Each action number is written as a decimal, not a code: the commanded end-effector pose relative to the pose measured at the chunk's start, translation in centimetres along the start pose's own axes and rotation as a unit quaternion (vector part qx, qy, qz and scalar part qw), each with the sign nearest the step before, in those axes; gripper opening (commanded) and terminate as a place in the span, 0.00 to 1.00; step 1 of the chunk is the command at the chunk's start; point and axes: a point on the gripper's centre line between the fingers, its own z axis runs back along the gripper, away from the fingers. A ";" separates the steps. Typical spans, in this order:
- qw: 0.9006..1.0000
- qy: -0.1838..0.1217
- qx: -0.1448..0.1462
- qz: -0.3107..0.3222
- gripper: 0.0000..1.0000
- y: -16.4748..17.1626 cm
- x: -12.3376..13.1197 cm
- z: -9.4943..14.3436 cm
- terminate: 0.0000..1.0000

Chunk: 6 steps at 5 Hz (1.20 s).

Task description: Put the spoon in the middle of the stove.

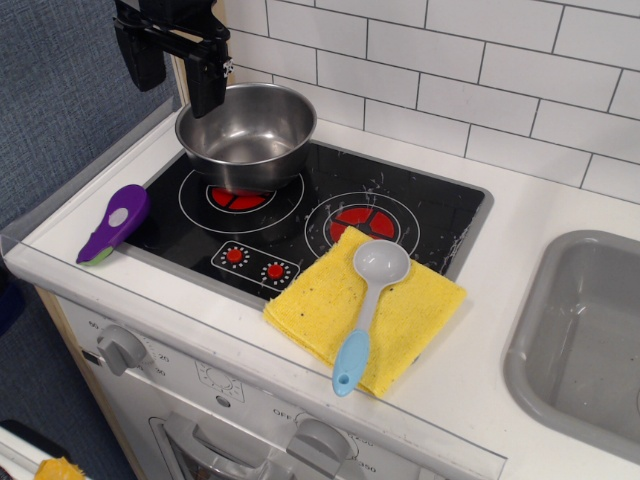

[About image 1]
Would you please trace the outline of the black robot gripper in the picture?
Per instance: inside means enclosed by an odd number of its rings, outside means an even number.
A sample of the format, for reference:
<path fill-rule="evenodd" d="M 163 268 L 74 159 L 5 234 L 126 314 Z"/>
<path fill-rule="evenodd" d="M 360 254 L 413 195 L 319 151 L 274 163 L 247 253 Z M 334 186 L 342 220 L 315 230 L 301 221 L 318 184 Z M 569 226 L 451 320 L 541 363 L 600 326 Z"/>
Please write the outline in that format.
<path fill-rule="evenodd" d="M 164 52 L 184 59 L 192 114 L 222 105 L 227 87 L 229 30 L 213 1 L 117 1 L 116 39 L 134 85 L 147 92 L 166 79 Z"/>

